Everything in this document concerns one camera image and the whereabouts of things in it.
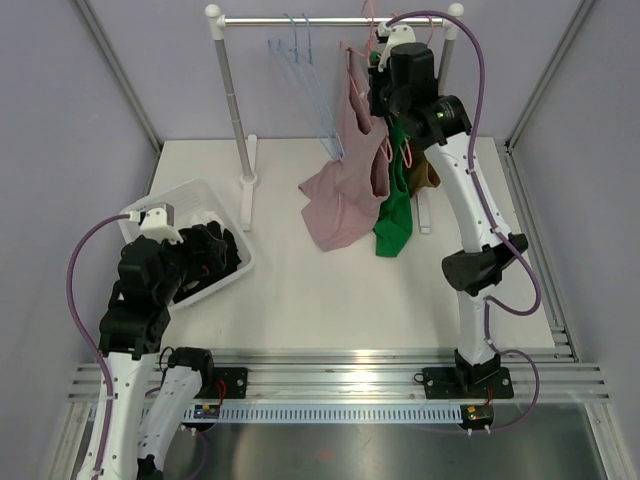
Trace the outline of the black tank top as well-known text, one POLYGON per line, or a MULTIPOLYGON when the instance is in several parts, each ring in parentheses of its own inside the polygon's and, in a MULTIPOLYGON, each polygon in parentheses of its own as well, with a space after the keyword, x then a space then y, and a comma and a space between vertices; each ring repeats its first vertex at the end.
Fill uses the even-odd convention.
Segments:
POLYGON ((192 263, 176 302, 189 298, 235 273, 241 263, 233 233, 212 220, 179 231, 192 263))

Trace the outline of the white tank top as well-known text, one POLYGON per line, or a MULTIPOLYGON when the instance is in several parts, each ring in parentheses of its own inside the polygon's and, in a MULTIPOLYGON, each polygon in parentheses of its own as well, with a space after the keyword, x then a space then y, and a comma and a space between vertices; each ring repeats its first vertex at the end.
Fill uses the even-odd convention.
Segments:
POLYGON ((219 215, 212 210, 200 210, 195 212, 189 217, 188 226, 194 227, 196 225, 204 225, 207 226, 210 223, 215 222, 222 228, 225 227, 224 222, 219 217, 219 215))

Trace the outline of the light blue wire hanger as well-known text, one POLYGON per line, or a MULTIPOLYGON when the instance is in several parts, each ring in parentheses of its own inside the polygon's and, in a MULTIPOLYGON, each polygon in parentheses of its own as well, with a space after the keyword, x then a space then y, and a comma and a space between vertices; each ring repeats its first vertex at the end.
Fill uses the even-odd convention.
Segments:
POLYGON ((306 14, 302 14, 307 39, 306 52, 302 52, 299 47, 296 20, 288 13, 285 13, 284 17, 291 26, 293 44, 289 45, 283 40, 278 40, 278 52, 285 60, 302 92, 309 98, 314 118, 310 126, 316 138, 332 159, 341 159, 344 147, 314 62, 310 19, 306 14))
POLYGON ((313 135, 332 159, 340 159, 344 148, 314 62, 310 19, 307 15, 302 15, 306 45, 300 47, 298 22, 288 13, 283 18, 291 28, 293 42, 287 42, 282 37, 277 40, 269 39, 269 51, 290 90, 290 97, 313 135))

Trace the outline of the mauve pink tank top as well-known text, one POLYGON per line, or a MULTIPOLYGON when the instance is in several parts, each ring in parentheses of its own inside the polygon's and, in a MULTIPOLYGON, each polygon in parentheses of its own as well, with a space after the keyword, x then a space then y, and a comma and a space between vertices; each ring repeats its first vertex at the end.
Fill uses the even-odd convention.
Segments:
POLYGON ((299 185, 309 199, 302 218, 323 252, 346 248, 371 232, 390 195, 388 127, 370 114, 361 57, 350 48, 344 49, 344 56, 337 120, 343 153, 299 185))

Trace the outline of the green tank top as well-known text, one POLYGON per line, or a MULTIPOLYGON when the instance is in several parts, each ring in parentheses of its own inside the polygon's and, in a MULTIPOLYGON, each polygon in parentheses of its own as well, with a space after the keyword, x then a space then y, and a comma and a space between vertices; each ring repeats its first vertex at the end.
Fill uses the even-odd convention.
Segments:
POLYGON ((389 130, 393 158, 388 167, 389 196, 381 204, 374 226, 375 253, 379 257, 394 258, 402 251, 413 232, 412 209, 407 182, 404 179, 404 154, 407 154, 408 135, 396 121, 389 130))

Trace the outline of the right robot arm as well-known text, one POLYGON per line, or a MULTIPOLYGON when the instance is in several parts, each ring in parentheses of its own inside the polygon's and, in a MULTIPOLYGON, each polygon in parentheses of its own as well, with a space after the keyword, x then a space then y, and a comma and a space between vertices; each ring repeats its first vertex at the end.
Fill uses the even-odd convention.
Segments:
POLYGON ((462 102, 438 92, 434 55, 421 42, 389 44, 369 69, 371 112, 396 120, 424 149, 454 212, 462 248, 445 257, 443 274, 456 291, 460 334, 451 367, 423 371, 430 399, 481 398, 493 393, 510 398, 513 391, 500 356, 487 343, 484 299, 501 282, 516 254, 528 247, 500 217, 470 145, 472 125, 462 102))

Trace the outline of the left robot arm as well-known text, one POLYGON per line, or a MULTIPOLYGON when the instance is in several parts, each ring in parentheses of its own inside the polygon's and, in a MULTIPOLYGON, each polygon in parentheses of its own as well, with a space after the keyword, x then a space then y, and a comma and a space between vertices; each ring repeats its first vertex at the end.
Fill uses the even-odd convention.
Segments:
POLYGON ((177 234, 177 242, 140 235, 121 251, 100 338, 89 343, 101 386, 81 479, 163 478, 188 404, 214 389, 226 393, 209 351, 176 347, 158 396, 150 410, 143 409, 170 304, 222 279, 239 263, 235 238, 218 220, 198 221, 177 234))

